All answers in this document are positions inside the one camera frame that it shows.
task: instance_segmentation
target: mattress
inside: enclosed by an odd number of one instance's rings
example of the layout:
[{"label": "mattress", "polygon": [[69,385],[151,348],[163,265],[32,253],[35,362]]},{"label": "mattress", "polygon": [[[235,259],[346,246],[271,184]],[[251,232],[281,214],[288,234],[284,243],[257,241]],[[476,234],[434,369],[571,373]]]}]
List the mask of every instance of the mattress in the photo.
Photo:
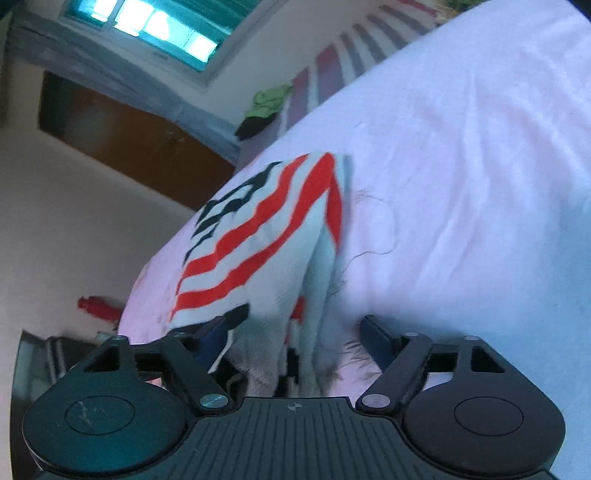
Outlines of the mattress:
[{"label": "mattress", "polygon": [[[563,412],[553,473],[588,478],[590,52],[591,24],[566,0],[491,0],[335,94],[224,187],[300,154],[348,155],[315,349],[331,395],[354,400],[378,374],[356,343],[363,315],[479,335]],[[193,224],[140,275],[119,329],[133,342],[166,332]]]}]

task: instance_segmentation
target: ribbed rubber pad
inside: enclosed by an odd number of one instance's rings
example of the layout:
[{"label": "ribbed rubber pad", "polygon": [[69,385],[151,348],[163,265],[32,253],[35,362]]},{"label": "ribbed rubber pad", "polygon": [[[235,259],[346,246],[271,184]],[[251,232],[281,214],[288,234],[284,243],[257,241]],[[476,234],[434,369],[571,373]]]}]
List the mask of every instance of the ribbed rubber pad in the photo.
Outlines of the ribbed rubber pad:
[{"label": "ribbed rubber pad", "polygon": [[[124,478],[457,480],[461,477],[441,472],[423,461],[404,443],[390,420],[360,415],[345,398],[247,398],[234,413],[198,421],[185,442],[167,459]],[[538,473],[528,480],[551,479],[547,473]]]}]

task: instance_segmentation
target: metal screw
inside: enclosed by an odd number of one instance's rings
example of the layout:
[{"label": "metal screw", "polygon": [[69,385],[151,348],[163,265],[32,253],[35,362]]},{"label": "metal screw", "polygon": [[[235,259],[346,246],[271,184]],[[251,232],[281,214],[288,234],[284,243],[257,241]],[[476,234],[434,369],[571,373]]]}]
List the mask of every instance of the metal screw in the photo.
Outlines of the metal screw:
[{"label": "metal screw", "polygon": [[390,405],[390,399],[380,393],[370,393],[361,399],[361,403],[367,408],[386,408]]},{"label": "metal screw", "polygon": [[229,400],[224,395],[214,393],[211,395],[202,396],[199,400],[199,403],[202,407],[211,408],[212,410],[215,410],[217,408],[224,408],[226,405],[228,405]]}]

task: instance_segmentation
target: wooden cabinet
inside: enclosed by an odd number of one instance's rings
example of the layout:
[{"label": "wooden cabinet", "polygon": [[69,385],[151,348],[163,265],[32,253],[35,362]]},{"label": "wooden cabinet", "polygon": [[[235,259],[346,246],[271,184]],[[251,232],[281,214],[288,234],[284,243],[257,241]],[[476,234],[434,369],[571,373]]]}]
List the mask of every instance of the wooden cabinet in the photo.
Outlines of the wooden cabinet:
[{"label": "wooden cabinet", "polygon": [[40,128],[194,210],[233,166],[172,122],[46,73]]}]

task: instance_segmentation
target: red stripe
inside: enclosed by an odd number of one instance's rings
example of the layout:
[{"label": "red stripe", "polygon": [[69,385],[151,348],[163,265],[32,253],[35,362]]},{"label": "red stripe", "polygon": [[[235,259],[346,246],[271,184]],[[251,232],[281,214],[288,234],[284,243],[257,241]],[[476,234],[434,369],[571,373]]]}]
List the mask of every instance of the red stripe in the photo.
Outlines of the red stripe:
[{"label": "red stripe", "polygon": [[298,325],[304,323],[304,308],[306,307],[306,299],[301,295],[298,297],[295,303],[294,311],[291,312],[290,319],[297,322]]},{"label": "red stripe", "polygon": [[402,4],[406,4],[411,7],[414,7],[417,10],[420,10],[422,12],[428,13],[432,17],[437,16],[437,10],[435,10],[431,7],[428,7],[427,5],[422,4],[421,2],[418,2],[417,0],[398,0],[398,1]]},{"label": "red stripe", "polygon": [[217,264],[232,253],[248,237],[254,235],[259,227],[269,221],[285,205],[287,194],[290,191],[291,181],[297,169],[305,162],[308,155],[296,158],[286,166],[277,183],[277,188],[266,199],[256,206],[254,215],[235,229],[225,233],[216,244],[213,253],[191,260],[183,271],[183,276],[178,282],[177,294],[181,283],[185,278],[209,272],[216,268]]},{"label": "red stripe", "polygon": [[287,242],[292,234],[302,225],[311,207],[330,187],[333,178],[335,159],[325,154],[312,168],[300,192],[300,196],[291,216],[290,223],[283,233],[269,246],[257,252],[236,268],[221,283],[208,290],[189,291],[177,297],[173,314],[179,310],[196,309],[224,298],[234,288],[243,286],[277,251]]},{"label": "red stripe", "polygon": [[329,198],[326,205],[326,224],[332,234],[333,241],[338,247],[340,245],[340,229],[343,219],[343,202],[340,198],[339,185],[336,183],[335,175],[330,179]]}]

